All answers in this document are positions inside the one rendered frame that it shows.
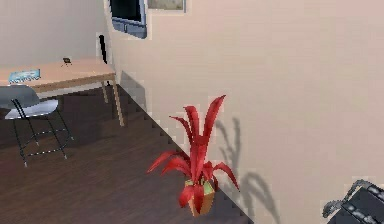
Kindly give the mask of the red house plant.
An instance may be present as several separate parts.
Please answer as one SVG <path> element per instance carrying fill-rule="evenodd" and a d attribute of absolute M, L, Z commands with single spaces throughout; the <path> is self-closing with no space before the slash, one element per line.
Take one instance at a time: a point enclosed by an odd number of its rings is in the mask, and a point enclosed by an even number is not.
<path fill-rule="evenodd" d="M 209 181 L 215 193 L 218 189 L 219 182 L 214 175 L 216 170 L 221 170 L 226 173 L 236 189 L 240 189 L 232 169 L 227 164 L 220 162 L 213 165 L 211 161 L 206 159 L 213 126 L 224 99 L 225 95 L 222 95 L 210 103 L 204 119 L 203 132 L 200 132 L 199 113 L 195 106 L 190 105 L 184 107 L 188 119 L 172 116 L 172 119 L 179 121 L 185 129 L 190 145 L 189 154 L 176 150 L 165 151 L 161 153 L 147 169 L 147 173 L 151 173 L 161 163 L 167 161 L 167 164 L 161 171 L 162 175 L 172 170 L 184 174 L 186 180 L 184 182 L 184 188 L 178 198 L 178 203 L 181 208 L 189 206 L 188 201 L 191 197 L 194 197 L 196 210 L 200 212 L 204 197 L 203 182 Z"/>

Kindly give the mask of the orange and green plant pot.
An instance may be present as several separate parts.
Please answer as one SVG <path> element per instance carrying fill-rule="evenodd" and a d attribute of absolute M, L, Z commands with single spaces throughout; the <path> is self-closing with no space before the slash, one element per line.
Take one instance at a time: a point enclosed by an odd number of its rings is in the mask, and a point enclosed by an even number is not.
<path fill-rule="evenodd" d="M 194 197 L 191 197 L 191 199 L 188 201 L 191 213 L 193 217 L 198 217 L 200 215 L 206 215 L 212 207 L 214 196 L 215 196 L 215 190 L 212 187 L 211 183 L 209 181 L 204 181 L 202 184 L 204 188 L 204 197 L 203 197 L 203 203 L 200 212 L 197 212 L 195 203 L 194 203 Z"/>

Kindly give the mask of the black stick-shaped object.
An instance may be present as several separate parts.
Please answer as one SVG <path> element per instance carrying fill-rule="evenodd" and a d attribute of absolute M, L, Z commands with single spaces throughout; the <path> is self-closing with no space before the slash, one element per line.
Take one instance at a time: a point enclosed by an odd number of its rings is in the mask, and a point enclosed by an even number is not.
<path fill-rule="evenodd" d="M 99 43 L 100 43 L 100 49 L 101 49 L 101 55 L 102 59 L 105 64 L 107 64 L 107 51 L 106 51 L 106 44 L 105 44 L 105 37 L 103 34 L 99 35 Z"/>

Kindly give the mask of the light wooden table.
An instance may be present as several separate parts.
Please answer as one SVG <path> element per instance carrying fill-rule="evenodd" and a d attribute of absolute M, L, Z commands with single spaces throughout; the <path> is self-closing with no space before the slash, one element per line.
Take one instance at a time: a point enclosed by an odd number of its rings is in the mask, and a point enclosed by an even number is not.
<path fill-rule="evenodd" d="M 66 88 L 74 88 L 87 84 L 100 83 L 105 102 L 108 102 L 104 82 L 110 81 L 116 103 L 116 111 L 119 123 L 124 126 L 124 118 L 121 111 L 120 98 L 116 84 L 116 72 L 102 59 L 86 58 L 76 59 L 71 65 L 66 66 L 62 61 L 40 65 L 18 66 L 12 68 L 0 68 L 0 86 L 9 85 L 8 77 L 12 71 L 40 70 L 38 80 L 25 81 L 37 93 L 56 91 Z"/>

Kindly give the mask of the grey chair with black legs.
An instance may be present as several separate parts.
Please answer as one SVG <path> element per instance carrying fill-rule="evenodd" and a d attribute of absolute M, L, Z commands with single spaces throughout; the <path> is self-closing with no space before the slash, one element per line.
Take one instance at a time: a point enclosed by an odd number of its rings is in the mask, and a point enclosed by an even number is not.
<path fill-rule="evenodd" d="M 61 113 L 58 111 L 58 105 L 59 101 L 56 99 L 41 101 L 36 91 L 32 87 L 25 84 L 0 86 L 0 109 L 9 110 L 9 112 L 5 115 L 5 120 L 12 121 L 13 130 L 19 147 L 19 154 L 25 167 L 28 166 L 27 158 L 31 156 L 45 155 L 60 151 L 64 158 L 67 158 L 65 147 L 67 146 L 68 141 L 73 140 L 74 137 L 68 129 Z M 58 113 L 58 116 L 63 124 L 61 129 L 55 129 L 52 122 L 48 118 L 48 115 L 53 112 Z M 36 132 L 33 128 L 31 120 L 39 117 L 44 117 L 48 122 L 50 127 L 48 131 Z M 32 132 L 30 139 L 24 144 L 21 143 L 19 138 L 16 126 L 17 120 L 26 120 Z M 28 146 L 31 140 L 34 140 L 36 145 L 39 145 L 38 137 L 45 134 L 52 134 L 55 137 L 58 144 L 56 149 L 31 154 L 26 154 L 24 152 L 24 149 Z"/>

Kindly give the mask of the blue book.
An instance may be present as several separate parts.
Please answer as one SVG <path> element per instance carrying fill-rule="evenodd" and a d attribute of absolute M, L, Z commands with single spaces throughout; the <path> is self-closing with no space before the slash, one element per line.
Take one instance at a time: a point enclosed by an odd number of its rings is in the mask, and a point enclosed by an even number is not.
<path fill-rule="evenodd" d="M 41 78 L 40 70 L 28 70 L 28 71 L 19 71 L 11 72 L 8 78 L 9 83 L 21 83 L 25 81 L 38 80 Z"/>

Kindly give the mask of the black and grey furniture piece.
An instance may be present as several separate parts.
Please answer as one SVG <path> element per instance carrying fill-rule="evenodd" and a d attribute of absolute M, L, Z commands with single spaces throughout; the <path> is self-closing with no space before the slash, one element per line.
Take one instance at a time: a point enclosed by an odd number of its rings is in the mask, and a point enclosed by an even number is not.
<path fill-rule="evenodd" d="M 322 216 L 327 224 L 384 224 L 384 189 L 360 179 L 341 200 L 327 202 Z"/>

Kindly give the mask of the framed wall picture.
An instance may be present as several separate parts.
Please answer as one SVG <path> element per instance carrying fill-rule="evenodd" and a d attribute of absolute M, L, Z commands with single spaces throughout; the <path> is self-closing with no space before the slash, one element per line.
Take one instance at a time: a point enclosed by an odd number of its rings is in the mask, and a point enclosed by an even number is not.
<path fill-rule="evenodd" d="M 185 0 L 147 0 L 148 8 L 152 10 L 184 12 Z"/>

